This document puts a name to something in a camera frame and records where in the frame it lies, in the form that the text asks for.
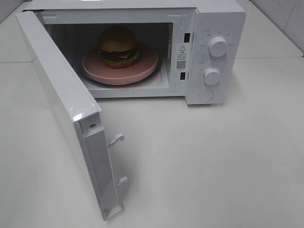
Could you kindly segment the glass microwave turntable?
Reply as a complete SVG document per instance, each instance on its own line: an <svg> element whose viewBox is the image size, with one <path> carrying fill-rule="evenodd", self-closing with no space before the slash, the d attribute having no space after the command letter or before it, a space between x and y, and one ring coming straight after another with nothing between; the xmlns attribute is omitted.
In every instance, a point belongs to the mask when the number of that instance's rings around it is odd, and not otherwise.
<svg viewBox="0 0 304 228"><path fill-rule="evenodd" d="M120 88L120 87L138 87L138 88L163 88L168 85L168 79L165 75L165 70L162 60L158 60L156 68L148 77L138 82L128 84L128 85L106 85L103 83L99 83L94 81L87 73L85 73L84 69L81 70L80 79L84 82L84 84L92 84L97 87L104 88Z"/></svg>

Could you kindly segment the white warning label sticker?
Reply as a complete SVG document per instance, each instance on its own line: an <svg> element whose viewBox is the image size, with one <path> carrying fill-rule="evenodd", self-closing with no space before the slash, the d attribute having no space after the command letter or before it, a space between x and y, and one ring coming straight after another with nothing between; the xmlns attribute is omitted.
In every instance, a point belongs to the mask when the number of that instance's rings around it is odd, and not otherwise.
<svg viewBox="0 0 304 228"><path fill-rule="evenodd" d="M177 43L175 45L174 67L176 71L187 69L189 51L189 43Z"/></svg>

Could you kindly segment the burger with sesame-free bun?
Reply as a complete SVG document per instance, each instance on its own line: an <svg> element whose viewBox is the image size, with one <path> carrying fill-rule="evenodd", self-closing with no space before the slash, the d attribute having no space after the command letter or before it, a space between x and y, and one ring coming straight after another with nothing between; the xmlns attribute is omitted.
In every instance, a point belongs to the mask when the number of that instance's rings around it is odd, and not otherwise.
<svg viewBox="0 0 304 228"><path fill-rule="evenodd" d="M140 51L134 33L122 26L105 29L98 38L98 54L110 68L127 68L140 58Z"/></svg>

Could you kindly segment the round white door release button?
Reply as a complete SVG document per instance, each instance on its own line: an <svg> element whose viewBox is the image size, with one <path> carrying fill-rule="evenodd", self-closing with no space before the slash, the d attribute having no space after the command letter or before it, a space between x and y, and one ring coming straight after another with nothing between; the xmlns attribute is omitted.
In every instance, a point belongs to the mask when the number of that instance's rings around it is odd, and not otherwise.
<svg viewBox="0 0 304 228"><path fill-rule="evenodd" d="M212 101L213 97L214 97L214 92L212 90L202 91L199 95L200 100L204 104L209 104Z"/></svg>

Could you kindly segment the white microwave door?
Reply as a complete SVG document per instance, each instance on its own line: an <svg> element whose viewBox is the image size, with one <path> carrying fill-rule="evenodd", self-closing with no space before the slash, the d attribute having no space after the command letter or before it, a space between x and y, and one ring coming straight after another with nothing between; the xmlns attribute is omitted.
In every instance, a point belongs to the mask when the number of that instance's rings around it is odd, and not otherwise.
<svg viewBox="0 0 304 228"><path fill-rule="evenodd" d="M107 140L101 107L32 11L16 15L49 107L80 169L94 193L104 220L119 213L117 188L127 177L114 179L109 148L124 140Z"/></svg>

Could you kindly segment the pink round plate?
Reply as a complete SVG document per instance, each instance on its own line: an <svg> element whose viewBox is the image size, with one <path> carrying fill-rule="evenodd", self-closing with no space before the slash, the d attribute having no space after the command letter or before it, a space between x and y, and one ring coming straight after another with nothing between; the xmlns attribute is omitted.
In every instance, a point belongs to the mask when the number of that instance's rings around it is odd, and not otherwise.
<svg viewBox="0 0 304 228"><path fill-rule="evenodd" d="M117 63L106 62L100 55L100 49L94 47L82 60L84 71L102 84L121 86L141 81L156 69L159 57L150 46L141 44L132 58Z"/></svg>

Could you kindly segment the lower white timer knob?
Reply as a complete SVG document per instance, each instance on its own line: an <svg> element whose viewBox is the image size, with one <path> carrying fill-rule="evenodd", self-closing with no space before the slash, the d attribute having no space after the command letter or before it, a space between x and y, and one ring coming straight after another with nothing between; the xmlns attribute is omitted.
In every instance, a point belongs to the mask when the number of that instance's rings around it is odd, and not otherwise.
<svg viewBox="0 0 304 228"><path fill-rule="evenodd" d="M214 67L208 68L203 73L203 79L204 83L209 86L216 85L221 80L221 72Z"/></svg>

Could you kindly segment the upper white power knob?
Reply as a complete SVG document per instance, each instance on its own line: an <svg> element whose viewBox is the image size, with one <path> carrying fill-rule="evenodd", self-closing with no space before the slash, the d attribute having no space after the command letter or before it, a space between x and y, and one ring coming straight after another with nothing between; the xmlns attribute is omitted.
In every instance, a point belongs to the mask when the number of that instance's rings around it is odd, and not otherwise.
<svg viewBox="0 0 304 228"><path fill-rule="evenodd" d="M213 36L208 41L209 53L213 57L221 57L228 51L228 40L222 35Z"/></svg>

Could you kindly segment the white microwave oven body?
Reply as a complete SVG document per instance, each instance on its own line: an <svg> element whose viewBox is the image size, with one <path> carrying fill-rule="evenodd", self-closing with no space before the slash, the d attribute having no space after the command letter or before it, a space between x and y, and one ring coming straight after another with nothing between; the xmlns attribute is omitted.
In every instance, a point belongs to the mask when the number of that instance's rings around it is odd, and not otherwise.
<svg viewBox="0 0 304 228"><path fill-rule="evenodd" d="M246 19L234 0L34 0L25 11L41 20L78 77L82 57L109 26L132 30L138 42L157 51L166 87L104 88L82 81L94 98L183 96L189 105L204 104L200 93L205 90L214 92L210 104L223 102ZM213 57L208 49L209 39L217 35L228 40L228 51L221 57ZM177 43L189 43L186 70L175 70ZM203 79L211 67L221 72L220 82L213 86Z"/></svg>

